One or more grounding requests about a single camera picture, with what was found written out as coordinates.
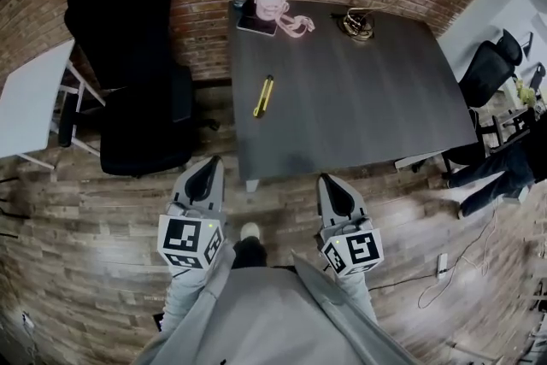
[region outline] white desk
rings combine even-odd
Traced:
[[[54,166],[27,155],[27,152],[44,150],[48,146],[50,131],[58,132],[52,120],[59,91],[78,94],[79,111],[84,91],[89,91],[102,105],[103,99],[91,88],[74,68],[69,57],[74,40],[67,41],[37,56],[11,73],[0,97],[0,158],[20,156],[49,169]],[[79,87],[61,85],[68,69],[79,81]],[[99,156],[99,151],[78,140],[73,130],[73,143]]]

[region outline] electrical outlet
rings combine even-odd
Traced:
[[[28,313],[23,312],[22,316],[23,316],[23,326],[26,326],[26,327],[30,328],[31,330],[33,330],[34,329],[34,323],[30,319],[30,317],[28,316]]]
[[[446,270],[448,267],[448,254],[445,252],[439,254],[437,259],[437,278],[442,280],[446,276]]]

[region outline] yellow utility knife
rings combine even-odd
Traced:
[[[256,105],[253,115],[255,117],[262,117],[266,112],[266,107],[268,106],[268,101],[270,100],[270,94],[272,93],[272,87],[274,86],[274,77],[269,74],[264,80],[264,85],[262,86],[262,93],[258,99],[258,105]]]

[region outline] person's leg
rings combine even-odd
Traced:
[[[513,145],[496,154],[492,154],[479,164],[467,166],[453,173],[448,179],[448,187],[462,187],[476,180],[481,180],[508,169],[508,158],[513,150]]]
[[[463,216],[469,216],[482,209],[498,196],[521,189],[534,181],[533,172],[528,166],[526,152],[520,144],[515,144],[506,157],[507,170],[490,184],[468,197],[461,205]]]
[[[245,224],[241,229],[240,239],[233,246],[236,258],[233,261],[232,269],[266,267],[268,253],[260,243],[258,226],[252,222]]]

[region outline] gray table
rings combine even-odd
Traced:
[[[309,174],[446,150],[476,141],[454,74],[427,25],[374,13],[375,38],[343,35],[326,3],[291,2],[315,31],[291,38],[240,31],[230,11],[229,47],[239,175]],[[266,114],[257,105],[274,77]]]

